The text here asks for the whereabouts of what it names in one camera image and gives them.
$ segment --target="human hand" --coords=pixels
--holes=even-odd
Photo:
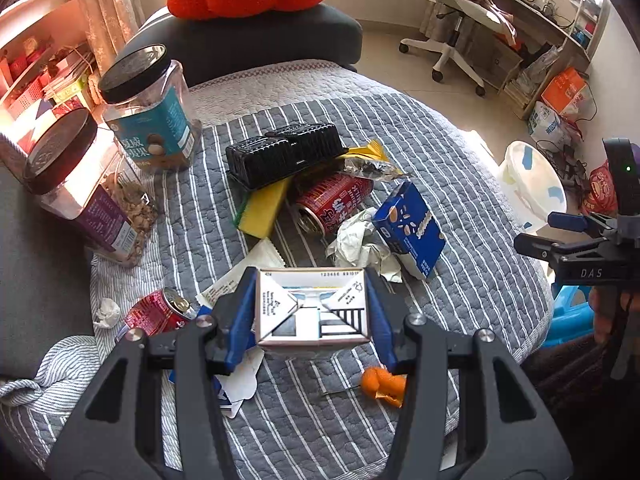
[[[620,304],[625,310],[630,304],[632,311],[640,312],[640,296],[638,294],[634,295],[631,301],[631,295],[628,292],[623,292],[620,296]],[[604,304],[603,293],[597,286],[591,287],[589,306],[594,313],[593,337],[596,343],[606,343],[609,340],[609,335],[613,327],[612,314],[615,313],[614,306]]]

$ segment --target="metal screw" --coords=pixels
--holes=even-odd
[[[127,333],[124,335],[124,337],[128,341],[140,341],[143,335],[145,335],[145,331],[142,330],[141,328],[136,327],[136,328],[127,330]]]
[[[204,316],[198,316],[196,318],[196,325],[200,328],[208,328],[213,325],[213,318],[209,314],[205,314]]]
[[[484,343],[490,343],[495,339],[495,332],[490,328],[481,328],[476,332],[478,339]]]
[[[413,326],[420,326],[427,323],[427,317],[424,314],[420,314],[420,312],[409,314],[407,319],[409,320],[409,324]]]

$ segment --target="bed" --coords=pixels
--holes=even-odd
[[[262,66],[192,89],[204,134],[193,167],[144,177],[159,218],[142,262],[123,269],[92,261],[92,312],[100,298],[131,306],[162,286],[193,299],[257,242],[232,219],[242,197],[225,173],[225,147],[292,122],[330,121],[346,146],[377,139],[413,174],[447,245],[427,280],[404,273],[391,285],[409,308],[448,330],[491,327],[518,362],[542,343],[552,298],[540,264],[513,250],[518,223],[481,159],[442,115],[395,89],[325,60]],[[367,206],[393,184],[376,183]],[[271,240],[288,266],[330,266],[327,241],[304,234],[288,203]],[[68,414],[114,346],[119,326],[73,336],[51,348],[33,380],[0,386],[0,424],[43,467]],[[369,478],[382,470],[398,410],[362,395],[364,368],[378,365],[371,345],[306,362],[266,357],[257,393],[226,430],[244,480]],[[456,375],[449,374],[447,433],[458,420]],[[173,385],[162,386],[166,464],[180,468]]]

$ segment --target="red soda can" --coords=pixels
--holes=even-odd
[[[196,310],[172,288],[161,288],[145,296],[131,307],[120,339],[130,328],[141,328],[148,336],[181,328],[197,316]]]
[[[298,224],[307,233],[335,231],[373,190],[373,181],[343,173],[321,180],[298,200]]]

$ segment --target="purple label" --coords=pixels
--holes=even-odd
[[[109,252],[127,256],[136,231],[118,204],[98,185],[80,216],[74,220],[91,240]]]

